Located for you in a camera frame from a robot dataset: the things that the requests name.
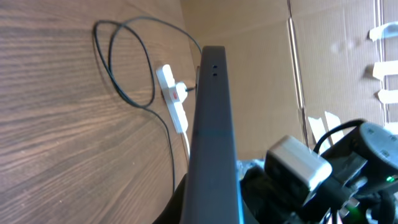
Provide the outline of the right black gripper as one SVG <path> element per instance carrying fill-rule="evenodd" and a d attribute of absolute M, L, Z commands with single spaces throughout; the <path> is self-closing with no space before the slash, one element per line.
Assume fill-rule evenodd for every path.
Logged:
<path fill-rule="evenodd" d="M 300 207 L 266 174 L 265 160 L 266 157 L 261 164 L 248 169 L 241 180 L 245 210 L 257 223 L 338 223 L 339 213 L 347 211 L 349 200 L 367 182 L 361 179 L 349 183 L 368 163 L 365 158 L 355 153 L 337 158 L 335 162 L 340 169 L 334 172 L 332 168 L 316 194 Z"/>

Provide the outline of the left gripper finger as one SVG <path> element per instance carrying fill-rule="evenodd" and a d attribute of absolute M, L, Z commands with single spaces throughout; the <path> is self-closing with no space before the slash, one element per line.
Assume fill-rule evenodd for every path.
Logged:
<path fill-rule="evenodd" d="M 175 192 L 165 206 L 162 213 L 154 220 L 153 224 L 179 224 L 182 216 L 183 199 L 185 192 L 185 174 L 178 184 Z"/>

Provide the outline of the Samsung Galaxy smartphone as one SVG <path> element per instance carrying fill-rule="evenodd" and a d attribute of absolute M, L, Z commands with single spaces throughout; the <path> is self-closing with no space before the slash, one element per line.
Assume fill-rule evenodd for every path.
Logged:
<path fill-rule="evenodd" d="M 205 46 L 181 223 L 243 223 L 226 51 Z"/>

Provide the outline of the white charger adapter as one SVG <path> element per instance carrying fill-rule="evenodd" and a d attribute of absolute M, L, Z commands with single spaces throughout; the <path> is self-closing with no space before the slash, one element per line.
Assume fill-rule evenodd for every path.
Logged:
<path fill-rule="evenodd" d="M 169 93 L 173 103 L 183 103 L 188 96 L 187 86 L 184 82 L 178 82 L 170 87 Z"/>

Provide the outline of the white power strip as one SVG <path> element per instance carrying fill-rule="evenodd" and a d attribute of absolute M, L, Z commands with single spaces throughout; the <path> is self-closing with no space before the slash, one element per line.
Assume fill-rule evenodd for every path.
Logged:
<path fill-rule="evenodd" d="M 169 109 L 177 133 L 185 133 L 188 129 L 188 120 L 183 108 L 183 102 L 188 96 L 184 82 L 176 82 L 169 64 L 156 70 L 157 79 Z"/>

